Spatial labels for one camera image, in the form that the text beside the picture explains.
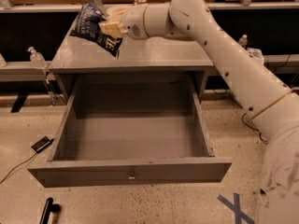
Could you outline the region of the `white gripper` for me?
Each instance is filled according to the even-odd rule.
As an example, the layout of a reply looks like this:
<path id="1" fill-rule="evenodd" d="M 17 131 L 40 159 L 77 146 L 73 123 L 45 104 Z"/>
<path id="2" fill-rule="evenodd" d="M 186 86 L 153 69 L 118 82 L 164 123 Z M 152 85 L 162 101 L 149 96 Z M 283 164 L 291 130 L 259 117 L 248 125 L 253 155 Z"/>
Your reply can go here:
<path id="1" fill-rule="evenodd" d="M 104 34 L 114 38 L 122 38 L 128 34 L 132 39 L 144 40 L 147 38 L 144 26 L 145 10 L 145 6 L 132 6 L 126 12 L 122 10 L 108 15 L 98 25 Z"/>

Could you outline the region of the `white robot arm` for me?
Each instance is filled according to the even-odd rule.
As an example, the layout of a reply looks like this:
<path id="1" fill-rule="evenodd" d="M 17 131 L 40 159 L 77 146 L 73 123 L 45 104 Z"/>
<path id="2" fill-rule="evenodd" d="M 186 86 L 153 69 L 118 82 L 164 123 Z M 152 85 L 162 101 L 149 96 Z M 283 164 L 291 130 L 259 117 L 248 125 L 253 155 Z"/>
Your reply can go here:
<path id="1" fill-rule="evenodd" d="M 201 45 L 268 140 L 256 223 L 299 224 L 299 96 L 220 28 L 204 0 L 114 7 L 99 26 L 113 37 L 188 37 Z"/>

